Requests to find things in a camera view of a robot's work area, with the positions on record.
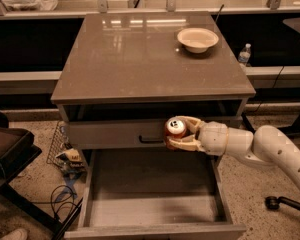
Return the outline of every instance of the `table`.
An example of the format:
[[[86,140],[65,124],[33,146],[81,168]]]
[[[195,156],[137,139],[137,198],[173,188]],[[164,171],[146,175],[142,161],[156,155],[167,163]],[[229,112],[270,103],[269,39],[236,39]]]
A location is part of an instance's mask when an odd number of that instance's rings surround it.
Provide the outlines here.
[[[214,31],[218,44],[186,51],[177,34],[188,27]],[[254,94],[208,12],[87,15],[52,95],[70,143],[87,158],[79,230],[65,237],[237,239],[244,227],[232,224],[214,159],[167,152],[163,126],[181,114],[238,126]],[[172,187],[176,178],[184,195]],[[170,198],[174,209],[160,209]],[[211,207],[210,216],[187,214],[181,207],[192,209],[191,200]]]

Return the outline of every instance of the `drawer front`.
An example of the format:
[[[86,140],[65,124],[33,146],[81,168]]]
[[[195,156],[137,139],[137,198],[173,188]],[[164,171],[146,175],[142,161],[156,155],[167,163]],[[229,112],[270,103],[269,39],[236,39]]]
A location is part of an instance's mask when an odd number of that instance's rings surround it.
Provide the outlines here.
[[[211,157],[164,148],[97,150],[78,229],[66,239],[231,240],[233,225]]]
[[[77,149],[160,147],[164,124],[164,120],[69,123],[66,134]]]

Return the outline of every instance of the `open drawer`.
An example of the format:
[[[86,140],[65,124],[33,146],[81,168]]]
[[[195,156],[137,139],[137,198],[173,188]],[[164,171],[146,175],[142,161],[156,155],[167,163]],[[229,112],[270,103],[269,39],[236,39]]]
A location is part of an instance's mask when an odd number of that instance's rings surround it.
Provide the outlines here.
[[[65,239],[238,239],[213,157],[164,148],[93,152]]]

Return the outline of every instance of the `white robotic arm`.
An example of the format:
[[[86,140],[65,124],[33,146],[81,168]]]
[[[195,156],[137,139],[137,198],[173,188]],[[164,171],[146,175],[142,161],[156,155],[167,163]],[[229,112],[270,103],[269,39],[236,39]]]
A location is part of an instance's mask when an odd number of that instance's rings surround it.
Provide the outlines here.
[[[167,121],[165,129],[166,144],[171,149],[216,156],[228,154],[245,165],[261,169],[277,165],[300,190],[300,150],[273,126],[262,126],[253,135],[225,124],[177,116]]]

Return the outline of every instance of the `chair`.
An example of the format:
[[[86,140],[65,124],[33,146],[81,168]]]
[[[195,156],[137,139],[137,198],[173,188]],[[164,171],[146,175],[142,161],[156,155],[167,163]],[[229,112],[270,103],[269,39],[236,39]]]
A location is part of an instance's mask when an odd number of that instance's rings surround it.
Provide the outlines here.
[[[0,112],[0,195],[50,229],[52,239],[61,239],[80,212],[81,203],[61,223],[14,190],[9,183],[41,154],[33,144],[34,135],[25,129],[9,128],[8,118]]]

